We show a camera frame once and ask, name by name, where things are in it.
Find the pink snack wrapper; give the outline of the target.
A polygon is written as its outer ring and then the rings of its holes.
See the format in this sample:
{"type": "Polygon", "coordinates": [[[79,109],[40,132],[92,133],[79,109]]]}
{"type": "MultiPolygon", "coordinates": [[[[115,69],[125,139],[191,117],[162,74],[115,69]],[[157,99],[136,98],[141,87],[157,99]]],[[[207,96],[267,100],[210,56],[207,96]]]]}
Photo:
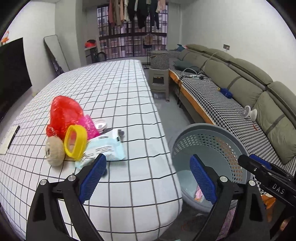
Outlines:
{"type": "Polygon", "coordinates": [[[204,195],[199,185],[197,185],[196,192],[194,195],[194,200],[197,202],[202,202],[204,200],[204,195]]]}

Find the pink plastic mesh basket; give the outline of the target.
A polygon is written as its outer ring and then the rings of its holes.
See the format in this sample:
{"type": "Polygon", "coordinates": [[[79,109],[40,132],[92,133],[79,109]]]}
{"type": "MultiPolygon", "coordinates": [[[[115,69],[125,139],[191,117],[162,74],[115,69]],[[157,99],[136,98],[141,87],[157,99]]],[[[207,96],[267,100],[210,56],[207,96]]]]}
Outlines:
{"type": "Polygon", "coordinates": [[[100,135],[99,131],[96,129],[95,124],[93,123],[89,115],[81,117],[78,121],[78,124],[86,129],[88,140],[98,137],[100,135]]]}

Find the grey perforated trash basket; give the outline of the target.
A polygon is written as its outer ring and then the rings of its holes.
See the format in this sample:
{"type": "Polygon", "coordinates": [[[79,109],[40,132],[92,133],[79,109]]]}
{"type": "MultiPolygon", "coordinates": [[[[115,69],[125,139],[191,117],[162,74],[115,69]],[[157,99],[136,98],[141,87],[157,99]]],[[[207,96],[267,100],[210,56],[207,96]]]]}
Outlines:
{"type": "Polygon", "coordinates": [[[218,176],[226,176],[234,183],[245,184],[253,175],[238,164],[240,155],[248,155],[244,145],[227,130],[207,124],[187,126],[173,141],[171,159],[180,182],[184,202],[201,213],[209,213],[212,204],[204,197],[194,199],[198,184],[190,170],[190,158],[198,155],[205,166],[215,170],[218,176]]]}

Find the white small fan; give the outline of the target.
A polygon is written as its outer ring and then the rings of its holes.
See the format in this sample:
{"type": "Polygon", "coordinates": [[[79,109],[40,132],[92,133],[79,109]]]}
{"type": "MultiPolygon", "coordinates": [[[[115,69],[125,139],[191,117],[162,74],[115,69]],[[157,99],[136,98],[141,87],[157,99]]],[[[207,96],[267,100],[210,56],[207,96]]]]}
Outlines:
{"type": "Polygon", "coordinates": [[[257,109],[251,109],[250,106],[245,106],[245,108],[243,109],[243,117],[245,119],[250,118],[252,121],[256,121],[256,117],[257,117],[257,109]]]}

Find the olive green sofa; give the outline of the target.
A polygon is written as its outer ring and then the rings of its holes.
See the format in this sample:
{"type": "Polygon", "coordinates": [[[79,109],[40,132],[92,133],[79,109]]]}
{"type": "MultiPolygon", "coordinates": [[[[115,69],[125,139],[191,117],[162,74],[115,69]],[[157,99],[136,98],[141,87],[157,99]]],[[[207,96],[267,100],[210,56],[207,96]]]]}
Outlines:
{"type": "Polygon", "coordinates": [[[241,106],[257,108],[257,120],[281,162],[286,165],[295,157],[295,94],[288,87],[246,60],[202,45],[187,45],[178,60],[199,67],[241,106]]]}

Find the beige plush toy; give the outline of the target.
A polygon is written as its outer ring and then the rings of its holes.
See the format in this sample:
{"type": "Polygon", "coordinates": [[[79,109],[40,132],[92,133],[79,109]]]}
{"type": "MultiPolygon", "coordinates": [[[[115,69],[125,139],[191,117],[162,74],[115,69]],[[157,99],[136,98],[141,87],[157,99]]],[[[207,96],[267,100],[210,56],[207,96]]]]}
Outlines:
{"type": "Polygon", "coordinates": [[[49,165],[61,166],[65,158],[63,141],[56,136],[48,137],[45,145],[45,155],[49,165]]]}

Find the blue cloth on sofa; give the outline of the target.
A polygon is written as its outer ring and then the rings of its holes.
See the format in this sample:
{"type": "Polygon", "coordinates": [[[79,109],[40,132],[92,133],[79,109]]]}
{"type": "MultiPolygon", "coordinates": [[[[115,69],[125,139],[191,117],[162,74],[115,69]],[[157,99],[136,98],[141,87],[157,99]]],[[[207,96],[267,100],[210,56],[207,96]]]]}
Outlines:
{"type": "Polygon", "coordinates": [[[233,97],[232,93],[227,88],[221,88],[220,92],[228,99],[233,97]]]}

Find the dark purple hair claw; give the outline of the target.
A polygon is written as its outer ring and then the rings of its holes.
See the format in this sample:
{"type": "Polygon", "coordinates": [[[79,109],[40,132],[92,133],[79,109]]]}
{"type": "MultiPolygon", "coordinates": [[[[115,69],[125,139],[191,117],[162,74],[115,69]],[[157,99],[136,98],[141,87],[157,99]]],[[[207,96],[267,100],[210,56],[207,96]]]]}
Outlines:
{"type": "Polygon", "coordinates": [[[107,169],[104,170],[103,174],[101,175],[102,177],[105,177],[107,175],[107,169]]]}

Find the houndstooth sofa cover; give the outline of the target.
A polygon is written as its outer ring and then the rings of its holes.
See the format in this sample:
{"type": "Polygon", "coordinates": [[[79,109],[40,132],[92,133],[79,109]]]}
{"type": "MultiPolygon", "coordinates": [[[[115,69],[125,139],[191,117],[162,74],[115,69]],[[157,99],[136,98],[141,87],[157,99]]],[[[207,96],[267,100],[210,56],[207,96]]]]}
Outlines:
{"type": "Polygon", "coordinates": [[[261,128],[257,109],[256,121],[243,117],[243,109],[233,97],[226,98],[204,73],[189,73],[174,68],[180,51],[170,51],[170,77],[176,83],[176,94],[190,114],[198,113],[207,123],[222,127],[234,134],[245,146],[248,153],[279,166],[290,174],[295,174],[295,157],[284,165],[269,138],[261,128]]]}

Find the white grid tablecloth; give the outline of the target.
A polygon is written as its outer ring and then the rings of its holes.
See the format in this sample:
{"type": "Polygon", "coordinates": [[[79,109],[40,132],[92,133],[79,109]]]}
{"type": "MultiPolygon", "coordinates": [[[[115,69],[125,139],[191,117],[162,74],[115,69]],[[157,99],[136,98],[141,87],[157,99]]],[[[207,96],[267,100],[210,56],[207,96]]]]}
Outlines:
{"type": "Polygon", "coordinates": [[[102,62],[64,73],[49,83],[13,122],[19,131],[1,155],[1,205],[13,230],[25,237],[39,182],[76,174],[66,158],[46,160],[46,128],[57,96],[79,103],[97,128],[120,130],[123,160],[107,163],[90,200],[84,203],[105,240],[156,240],[182,210],[182,194],[165,131],[138,60],[102,62]]]}

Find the black pen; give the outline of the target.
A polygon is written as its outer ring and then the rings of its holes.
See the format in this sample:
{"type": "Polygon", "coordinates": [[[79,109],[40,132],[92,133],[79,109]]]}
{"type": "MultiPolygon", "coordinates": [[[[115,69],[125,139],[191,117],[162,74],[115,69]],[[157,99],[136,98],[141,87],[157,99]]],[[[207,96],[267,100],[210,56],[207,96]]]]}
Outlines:
{"type": "Polygon", "coordinates": [[[14,131],[14,133],[13,133],[13,135],[12,135],[12,137],[11,137],[11,140],[10,140],[10,142],[9,142],[9,145],[8,145],[7,149],[10,148],[10,146],[11,146],[11,144],[12,144],[12,142],[13,142],[14,138],[16,137],[16,134],[18,133],[19,130],[20,130],[20,125],[18,125],[18,126],[16,127],[16,130],[14,131]]]}

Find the light blue wipes packet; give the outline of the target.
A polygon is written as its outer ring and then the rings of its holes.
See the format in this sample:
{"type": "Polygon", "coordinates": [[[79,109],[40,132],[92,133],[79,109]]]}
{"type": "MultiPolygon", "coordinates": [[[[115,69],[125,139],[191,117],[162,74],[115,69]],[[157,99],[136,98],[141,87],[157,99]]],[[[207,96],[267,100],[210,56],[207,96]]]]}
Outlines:
{"type": "Polygon", "coordinates": [[[82,158],[75,162],[75,167],[81,170],[90,165],[99,154],[103,154],[107,161],[121,161],[125,159],[123,144],[118,136],[118,128],[88,141],[82,158]]]}

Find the red plastic bag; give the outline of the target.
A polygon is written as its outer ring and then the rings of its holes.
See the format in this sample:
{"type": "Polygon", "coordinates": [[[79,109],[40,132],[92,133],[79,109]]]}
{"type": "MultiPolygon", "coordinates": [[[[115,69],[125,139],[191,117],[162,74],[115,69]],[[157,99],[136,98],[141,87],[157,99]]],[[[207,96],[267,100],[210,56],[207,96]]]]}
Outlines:
{"type": "Polygon", "coordinates": [[[46,128],[47,136],[64,140],[69,126],[77,124],[83,116],[83,109],[74,99],[62,95],[55,97],[50,109],[50,123],[46,128]]]}

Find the clear round plastic lid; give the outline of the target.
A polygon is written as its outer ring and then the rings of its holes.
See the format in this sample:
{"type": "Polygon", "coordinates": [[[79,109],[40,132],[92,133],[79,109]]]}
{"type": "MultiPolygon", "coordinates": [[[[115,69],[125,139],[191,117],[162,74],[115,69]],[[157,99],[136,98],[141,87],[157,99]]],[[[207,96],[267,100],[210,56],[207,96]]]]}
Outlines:
{"type": "Polygon", "coordinates": [[[107,123],[105,120],[95,120],[94,125],[99,133],[102,133],[104,129],[107,128],[107,123]]]}

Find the dark green pillow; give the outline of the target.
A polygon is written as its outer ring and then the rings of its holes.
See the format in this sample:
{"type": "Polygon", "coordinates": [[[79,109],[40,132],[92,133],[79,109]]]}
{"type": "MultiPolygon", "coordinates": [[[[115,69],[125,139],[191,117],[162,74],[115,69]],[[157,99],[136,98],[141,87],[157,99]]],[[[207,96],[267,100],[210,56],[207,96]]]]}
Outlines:
{"type": "Polygon", "coordinates": [[[190,62],[181,61],[181,60],[174,61],[173,66],[177,70],[184,71],[184,72],[189,72],[189,73],[198,73],[201,70],[199,67],[194,66],[190,62]]]}

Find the grey plastic stool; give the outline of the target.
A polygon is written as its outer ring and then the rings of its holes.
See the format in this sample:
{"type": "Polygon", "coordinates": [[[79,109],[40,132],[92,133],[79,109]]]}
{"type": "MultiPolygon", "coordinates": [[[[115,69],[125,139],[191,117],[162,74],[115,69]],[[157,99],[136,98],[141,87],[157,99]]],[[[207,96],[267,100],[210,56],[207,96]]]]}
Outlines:
{"type": "Polygon", "coordinates": [[[169,70],[149,68],[148,84],[152,92],[164,93],[167,102],[169,97],[169,70]]]}

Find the houndstooth storage basket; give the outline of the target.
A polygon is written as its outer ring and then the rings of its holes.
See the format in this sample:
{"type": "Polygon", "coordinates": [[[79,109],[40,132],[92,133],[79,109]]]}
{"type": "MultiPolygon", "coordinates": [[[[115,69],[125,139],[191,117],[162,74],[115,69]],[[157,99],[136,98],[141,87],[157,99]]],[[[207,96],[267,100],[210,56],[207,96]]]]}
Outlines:
{"type": "Polygon", "coordinates": [[[156,70],[169,69],[169,53],[166,50],[151,51],[150,66],[156,70]]]}

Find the black television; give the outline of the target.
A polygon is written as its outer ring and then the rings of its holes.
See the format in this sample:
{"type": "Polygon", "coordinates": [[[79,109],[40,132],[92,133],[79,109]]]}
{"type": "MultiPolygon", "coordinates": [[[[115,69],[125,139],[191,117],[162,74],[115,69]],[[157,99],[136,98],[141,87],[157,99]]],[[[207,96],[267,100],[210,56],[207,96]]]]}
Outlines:
{"type": "Polygon", "coordinates": [[[0,58],[0,112],[4,118],[12,105],[30,88],[23,38],[1,46],[0,58]]]}

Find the hanging clothes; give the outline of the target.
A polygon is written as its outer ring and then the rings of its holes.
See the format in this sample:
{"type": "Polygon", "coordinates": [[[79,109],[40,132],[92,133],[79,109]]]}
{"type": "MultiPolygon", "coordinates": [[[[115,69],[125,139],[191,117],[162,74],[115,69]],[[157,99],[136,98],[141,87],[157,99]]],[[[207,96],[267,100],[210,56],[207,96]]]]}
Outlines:
{"type": "Polygon", "coordinates": [[[124,22],[133,22],[137,18],[138,27],[142,29],[149,16],[151,27],[156,26],[159,30],[159,13],[165,9],[166,1],[109,1],[108,21],[113,26],[121,26],[124,22]]]}

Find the wall power socket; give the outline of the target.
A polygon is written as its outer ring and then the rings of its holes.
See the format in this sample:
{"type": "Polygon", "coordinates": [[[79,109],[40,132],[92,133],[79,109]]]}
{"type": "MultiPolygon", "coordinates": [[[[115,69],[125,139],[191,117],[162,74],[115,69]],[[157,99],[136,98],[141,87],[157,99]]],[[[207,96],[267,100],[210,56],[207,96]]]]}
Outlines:
{"type": "Polygon", "coordinates": [[[230,50],[230,46],[226,45],[226,44],[223,45],[223,48],[226,49],[226,50],[230,50]]]}

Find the leaning wall mirror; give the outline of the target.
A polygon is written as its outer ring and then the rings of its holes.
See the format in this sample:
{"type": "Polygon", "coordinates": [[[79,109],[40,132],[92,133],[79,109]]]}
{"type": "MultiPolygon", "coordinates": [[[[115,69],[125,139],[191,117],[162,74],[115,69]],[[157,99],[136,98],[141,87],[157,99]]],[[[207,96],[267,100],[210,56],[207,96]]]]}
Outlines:
{"type": "Polygon", "coordinates": [[[70,69],[57,35],[44,37],[44,45],[56,75],[59,76],[68,72],[70,69]]]}

